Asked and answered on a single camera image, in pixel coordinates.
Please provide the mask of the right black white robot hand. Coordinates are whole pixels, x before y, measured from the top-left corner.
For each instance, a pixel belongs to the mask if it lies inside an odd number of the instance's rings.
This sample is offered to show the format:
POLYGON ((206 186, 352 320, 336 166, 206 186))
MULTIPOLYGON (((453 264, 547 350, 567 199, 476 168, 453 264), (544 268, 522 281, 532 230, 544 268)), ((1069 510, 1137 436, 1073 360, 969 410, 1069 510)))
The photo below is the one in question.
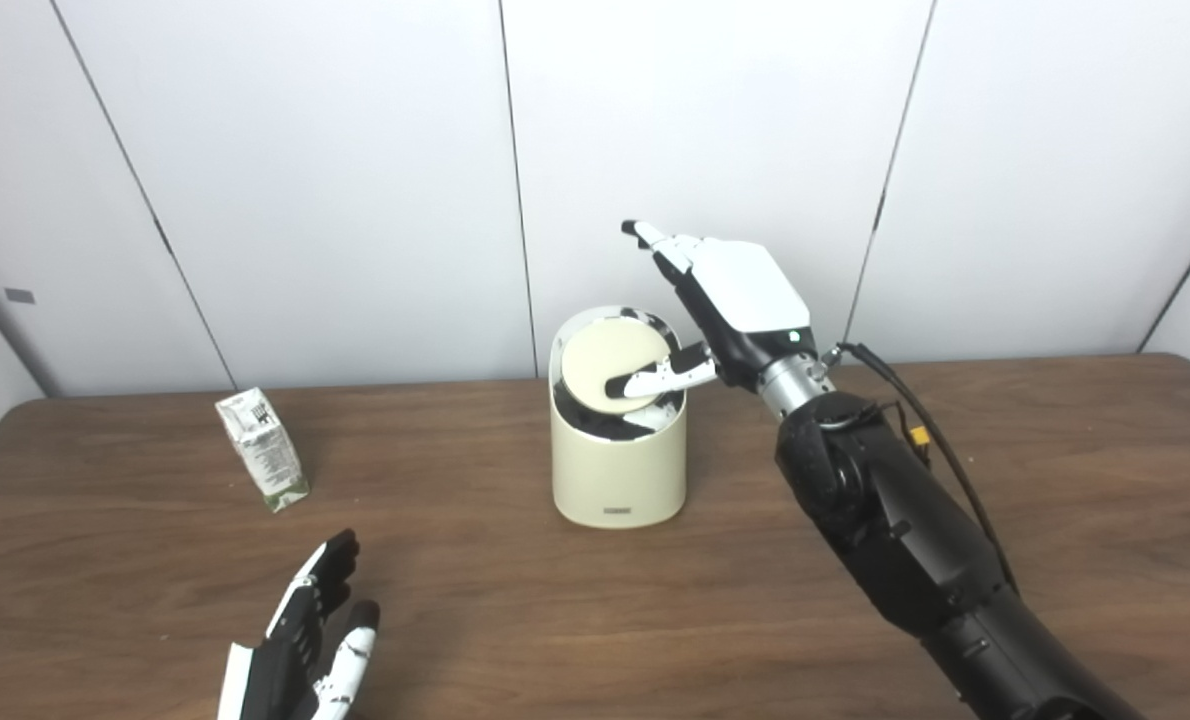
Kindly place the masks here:
POLYGON ((605 382, 607 397, 668 395, 722 381, 763 397, 774 414, 790 414, 833 392, 813 336, 810 311, 759 243, 668 236, 626 220, 700 328, 701 342, 605 382))

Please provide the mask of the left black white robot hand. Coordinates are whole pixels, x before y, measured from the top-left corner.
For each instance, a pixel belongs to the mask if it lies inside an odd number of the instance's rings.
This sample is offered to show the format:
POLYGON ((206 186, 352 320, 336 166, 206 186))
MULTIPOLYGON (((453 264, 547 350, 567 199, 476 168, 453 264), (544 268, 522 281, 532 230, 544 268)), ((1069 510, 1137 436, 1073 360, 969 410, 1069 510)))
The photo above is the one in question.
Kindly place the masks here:
POLYGON ((220 719, 347 719, 370 665, 380 606, 361 600, 349 611, 325 674, 327 620, 351 597, 359 541, 345 528, 322 541, 295 572, 255 649, 231 644, 217 702, 220 719))

